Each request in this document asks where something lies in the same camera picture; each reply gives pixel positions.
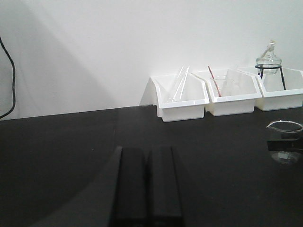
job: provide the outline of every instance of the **black cable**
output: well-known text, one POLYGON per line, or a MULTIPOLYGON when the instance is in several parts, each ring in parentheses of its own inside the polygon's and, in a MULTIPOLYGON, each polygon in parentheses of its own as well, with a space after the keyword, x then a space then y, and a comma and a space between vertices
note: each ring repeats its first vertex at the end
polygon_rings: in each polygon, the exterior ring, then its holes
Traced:
POLYGON ((11 109, 10 109, 7 113, 5 113, 5 114, 3 114, 3 115, 0 116, 0 119, 1 119, 1 118, 5 117, 5 116, 9 115, 11 112, 13 112, 13 110, 14 110, 14 108, 15 108, 15 106, 16 106, 16 92, 15 92, 16 69, 15 69, 14 61, 12 60, 12 58, 11 58, 9 52, 6 50, 6 48, 5 48, 5 46, 4 46, 3 42, 2 42, 1 37, 0 37, 0 44, 1 44, 1 46, 2 46, 2 48, 3 48, 3 50, 4 50, 4 52, 6 53, 7 57, 9 58, 9 61, 10 61, 11 66, 12 66, 12 68, 13 68, 13 83, 12 83, 12 84, 13 84, 13 85, 12 85, 12 91, 13 91, 13 106, 11 107, 11 109))

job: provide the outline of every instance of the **glass beaker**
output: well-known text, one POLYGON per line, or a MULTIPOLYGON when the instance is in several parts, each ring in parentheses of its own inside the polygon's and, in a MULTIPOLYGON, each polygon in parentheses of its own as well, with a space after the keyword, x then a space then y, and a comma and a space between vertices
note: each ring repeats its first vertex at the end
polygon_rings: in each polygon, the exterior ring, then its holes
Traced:
POLYGON ((267 141, 267 146, 271 157, 282 164, 296 163, 303 152, 303 125, 293 121, 279 120, 271 122, 266 128, 270 129, 270 140, 267 141))

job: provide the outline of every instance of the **black tabletop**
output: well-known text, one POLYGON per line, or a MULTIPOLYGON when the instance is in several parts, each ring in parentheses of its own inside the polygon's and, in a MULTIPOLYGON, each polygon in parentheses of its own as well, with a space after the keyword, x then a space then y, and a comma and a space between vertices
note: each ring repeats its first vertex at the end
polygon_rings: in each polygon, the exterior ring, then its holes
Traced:
POLYGON ((303 160, 286 166, 267 151, 266 126, 280 119, 303 122, 302 108, 166 123, 154 106, 1 121, 0 226, 105 225, 115 147, 164 145, 175 147, 187 227, 301 227, 303 160))

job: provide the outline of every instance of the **black object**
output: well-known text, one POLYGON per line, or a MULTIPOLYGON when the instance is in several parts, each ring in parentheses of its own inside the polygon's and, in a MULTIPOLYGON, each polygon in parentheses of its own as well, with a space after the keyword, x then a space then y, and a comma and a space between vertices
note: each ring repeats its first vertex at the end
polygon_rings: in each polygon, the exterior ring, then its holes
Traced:
POLYGON ((2 42, 1 37, 0 37, 0 44, 1 44, 4 52, 6 53, 7 57, 9 58, 9 61, 10 61, 11 66, 13 68, 13 83, 12 83, 13 105, 12 105, 11 109, 8 112, 6 112, 5 114, 3 114, 3 115, 0 116, 0 119, 1 119, 1 118, 5 117, 5 116, 9 115, 11 112, 13 112, 13 110, 15 109, 15 106, 16 106, 16 92, 15 92, 16 69, 15 69, 14 61, 12 60, 9 52, 6 50, 6 48, 5 48, 5 46, 4 46, 3 42, 2 42))
POLYGON ((288 151, 303 154, 303 138, 267 141, 269 151, 288 151))
POLYGON ((263 67, 264 64, 258 64, 255 66, 255 68, 257 69, 261 69, 261 73, 258 73, 258 75, 261 76, 261 78, 263 77, 263 71, 264 70, 274 70, 274 69, 280 69, 280 73, 281 73, 281 78, 282 78, 282 83, 283 83, 283 88, 284 90, 286 90, 285 87, 285 82, 284 82, 284 76, 283 76, 283 72, 282 72, 282 66, 275 66, 275 67, 263 67))
POLYGON ((150 225, 184 226, 171 147, 154 148, 148 157, 148 169, 150 225))
POLYGON ((146 225, 145 158, 139 148, 123 148, 116 195, 113 225, 143 227, 146 225))

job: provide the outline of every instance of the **black metal stand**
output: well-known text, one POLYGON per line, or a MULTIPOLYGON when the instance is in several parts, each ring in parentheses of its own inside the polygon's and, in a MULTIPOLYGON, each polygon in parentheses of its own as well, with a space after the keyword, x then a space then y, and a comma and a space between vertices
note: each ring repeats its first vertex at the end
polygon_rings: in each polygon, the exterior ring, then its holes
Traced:
POLYGON ((255 68, 261 70, 261 73, 258 73, 258 75, 260 75, 261 78, 262 78, 262 77, 263 77, 263 71, 264 71, 264 70, 275 70, 275 69, 280 69, 281 78, 282 78, 282 83, 283 83, 283 88, 284 88, 284 90, 286 90, 285 82, 284 82, 284 76, 283 76, 283 72, 282 72, 282 66, 263 67, 263 65, 264 65, 264 64, 258 64, 258 65, 255 66, 255 68))

